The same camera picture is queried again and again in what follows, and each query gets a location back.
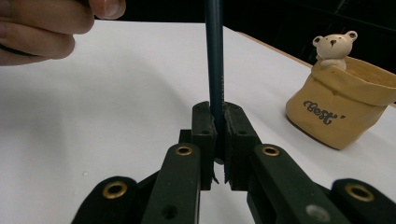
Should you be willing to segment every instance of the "finger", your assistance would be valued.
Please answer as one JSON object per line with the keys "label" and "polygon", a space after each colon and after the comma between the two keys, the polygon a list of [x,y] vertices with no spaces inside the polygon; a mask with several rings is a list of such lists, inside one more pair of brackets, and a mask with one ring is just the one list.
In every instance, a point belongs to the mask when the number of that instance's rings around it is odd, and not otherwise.
{"label": "finger", "polygon": [[89,0],[92,12],[100,19],[115,20],[125,12],[125,0]]}
{"label": "finger", "polygon": [[25,53],[51,59],[64,58],[73,51],[71,35],[53,33],[10,22],[0,22],[0,44]]}
{"label": "finger", "polygon": [[22,56],[0,49],[0,66],[39,63],[48,59],[49,58],[40,56]]}
{"label": "finger", "polygon": [[77,0],[8,0],[8,2],[10,13],[2,21],[12,21],[69,35],[84,34],[93,26],[94,17],[91,9]]}

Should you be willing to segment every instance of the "bear face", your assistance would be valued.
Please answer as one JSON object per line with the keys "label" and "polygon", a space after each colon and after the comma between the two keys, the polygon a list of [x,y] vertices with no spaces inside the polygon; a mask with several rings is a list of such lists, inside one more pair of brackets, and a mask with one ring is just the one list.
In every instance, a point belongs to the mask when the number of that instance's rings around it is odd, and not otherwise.
{"label": "bear face", "polygon": [[319,35],[314,38],[313,45],[317,47],[318,56],[323,59],[344,59],[352,51],[352,43],[358,38],[355,31],[344,35]]}

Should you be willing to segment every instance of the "paper bag planter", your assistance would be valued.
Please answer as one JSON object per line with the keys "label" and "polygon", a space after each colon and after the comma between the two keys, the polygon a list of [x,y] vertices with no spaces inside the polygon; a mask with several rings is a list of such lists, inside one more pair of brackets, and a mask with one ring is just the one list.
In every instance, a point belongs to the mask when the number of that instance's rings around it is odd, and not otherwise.
{"label": "paper bag planter", "polygon": [[345,70],[322,62],[319,58],[303,87],[287,101],[286,114],[304,132],[342,149],[396,101],[396,75],[350,57],[345,57]]}

